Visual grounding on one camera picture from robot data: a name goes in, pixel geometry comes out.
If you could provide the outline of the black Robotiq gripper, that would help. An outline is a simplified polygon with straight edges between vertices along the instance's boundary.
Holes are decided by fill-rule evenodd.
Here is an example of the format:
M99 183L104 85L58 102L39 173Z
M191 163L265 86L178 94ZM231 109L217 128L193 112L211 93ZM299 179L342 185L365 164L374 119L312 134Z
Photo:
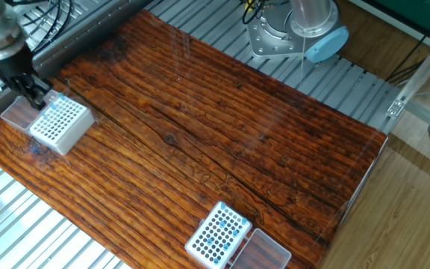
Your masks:
M0 79L9 83L11 90L25 97L32 108L41 111L44 97L53 88L53 84L35 75L33 53L24 45L15 55L0 60Z

